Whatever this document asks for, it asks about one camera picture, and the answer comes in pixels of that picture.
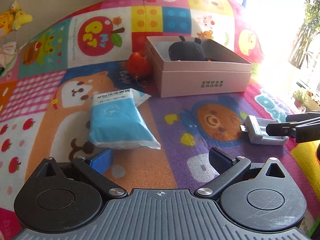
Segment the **pink box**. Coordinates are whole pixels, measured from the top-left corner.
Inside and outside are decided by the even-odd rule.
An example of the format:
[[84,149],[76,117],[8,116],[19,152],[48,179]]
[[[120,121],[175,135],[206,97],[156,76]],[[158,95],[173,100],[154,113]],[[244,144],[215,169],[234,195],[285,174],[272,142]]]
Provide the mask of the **pink box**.
[[215,61],[171,61],[169,46],[180,41],[174,36],[147,37],[146,57],[160,96],[176,97],[245,91],[252,65],[219,43],[201,38],[206,56]]

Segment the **ribbed gray plate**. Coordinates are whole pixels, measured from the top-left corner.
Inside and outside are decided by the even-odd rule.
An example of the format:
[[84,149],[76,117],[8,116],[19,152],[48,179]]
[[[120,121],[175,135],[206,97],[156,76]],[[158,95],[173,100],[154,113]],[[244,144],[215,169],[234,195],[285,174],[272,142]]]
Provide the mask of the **ribbed gray plate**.
[[23,230],[17,240],[299,240],[297,228],[277,234],[255,233],[226,219],[216,204],[186,189],[134,189],[124,199],[108,202],[90,224],[68,233]]

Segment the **triangular cutout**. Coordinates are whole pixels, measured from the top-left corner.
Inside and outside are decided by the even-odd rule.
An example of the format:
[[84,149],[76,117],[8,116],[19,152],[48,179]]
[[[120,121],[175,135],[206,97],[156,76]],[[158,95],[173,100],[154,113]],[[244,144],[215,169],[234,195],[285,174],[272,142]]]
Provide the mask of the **triangular cutout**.
[[38,178],[55,176],[56,172],[51,163],[46,163],[38,173]]
[[276,163],[272,163],[269,166],[269,169],[268,169],[268,171],[266,173],[266,176],[276,177],[276,178],[284,178],[285,177],[285,175],[283,174],[282,170],[280,169],[280,167]]

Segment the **pink gingham pattern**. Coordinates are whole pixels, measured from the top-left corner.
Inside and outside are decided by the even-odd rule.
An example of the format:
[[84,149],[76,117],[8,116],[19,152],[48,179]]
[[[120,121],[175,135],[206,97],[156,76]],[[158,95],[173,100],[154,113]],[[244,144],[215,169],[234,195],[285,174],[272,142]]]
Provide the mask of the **pink gingham pattern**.
[[20,79],[0,115],[0,122],[44,112],[65,73],[62,70]]

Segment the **red plush toy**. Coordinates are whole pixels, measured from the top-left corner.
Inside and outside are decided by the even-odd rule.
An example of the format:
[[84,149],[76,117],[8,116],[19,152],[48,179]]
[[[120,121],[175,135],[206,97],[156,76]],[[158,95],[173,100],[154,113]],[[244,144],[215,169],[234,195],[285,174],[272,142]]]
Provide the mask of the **red plush toy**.
[[144,79],[152,73],[149,62],[138,52],[132,53],[125,65],[130,75],[136,80]]

